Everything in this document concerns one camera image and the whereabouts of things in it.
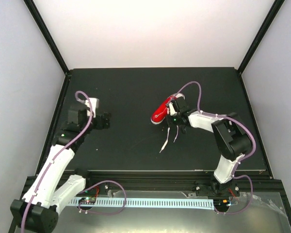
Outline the white shoelace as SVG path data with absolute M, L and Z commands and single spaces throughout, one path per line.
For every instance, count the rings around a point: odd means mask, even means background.
M 159 153 L 161 153 L 161 152 L 165 149 L 165 147 L 166 147 L 166 145 L 167 145 L 167 143 L 168 143 L 169 132 L 170 132 L 170 127 L 167 126 L 167 137 L 166 137 L 166 140 L 165 140 L 164 144 L 162 145 L 161 150 L 160 150 Z

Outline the red canvas sneaker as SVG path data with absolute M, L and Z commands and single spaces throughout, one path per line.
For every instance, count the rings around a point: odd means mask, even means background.
M 158 124 L 162 123 L 167 115 L 167 103 L 170 100 L 177 99 L 179 97 L 185 98 L 185 96 L 182 93 L 170 95 L 152 114 L 152 116 L 151 116 L 152 124 L 158 125 Z

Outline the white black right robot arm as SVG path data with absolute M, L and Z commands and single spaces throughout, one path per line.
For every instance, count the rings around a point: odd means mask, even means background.
M 110 171 L 212 172 L 213 194 L 228 190 L 237 165 L 256 146 L 237 114 L 190 107 L 183 97 L 123 102 L 102 136 L 100 168 Z

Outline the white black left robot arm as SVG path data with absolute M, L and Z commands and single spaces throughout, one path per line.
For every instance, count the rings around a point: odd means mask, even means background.
M 49 155 L 35 181 L 20 200 L 10 206 L 16 225 L 23 233 L 51 233 L 60 213 L 79 193 L 91 193 L 94 181 L 87 172 L 77 169 L 61 186 L 58 183 L 77 150 L 91 130 L 110 126 L 108 113 L 98 115 L 99 99 L 78 99 L 70 106 L 67 120 L 55 134 Z

